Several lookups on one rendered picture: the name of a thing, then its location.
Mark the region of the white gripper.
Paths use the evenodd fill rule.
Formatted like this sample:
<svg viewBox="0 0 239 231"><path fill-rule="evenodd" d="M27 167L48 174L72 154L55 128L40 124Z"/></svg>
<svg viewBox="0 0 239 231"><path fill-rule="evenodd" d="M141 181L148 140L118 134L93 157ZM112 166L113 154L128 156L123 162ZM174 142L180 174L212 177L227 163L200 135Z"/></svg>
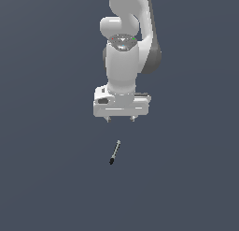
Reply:
<svg viewBox="0 0 239 231"><path fill-rule="evenodd" d="M129 116L132 122L139 115L147 115L151 95L148 93L112 94L106 86L94 92L93 115L111 123L113 116Z"/></svg>

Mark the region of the thin grey black-tipped stick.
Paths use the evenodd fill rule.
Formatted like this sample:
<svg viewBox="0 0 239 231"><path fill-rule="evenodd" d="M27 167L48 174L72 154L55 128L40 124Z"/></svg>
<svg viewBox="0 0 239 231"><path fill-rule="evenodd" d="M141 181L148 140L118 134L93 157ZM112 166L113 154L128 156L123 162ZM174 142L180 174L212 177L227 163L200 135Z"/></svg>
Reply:
<svg viewBox="0 0 239 231"><path fill-rule="evenodd" d="M114 163L114 161L115 161L115 158L116 158L116 155L117 155L117 152L118 152L118 150L119 150L119 147L120 147L120 140L117 141L116 147L115 147L115 149L114 149L114 151L113 151L113 154L112 154L112 156L111 156L111 158L110 158L110 160L109 160L109 164L110 164L110 165L113 165L113 163Z"/></svg>

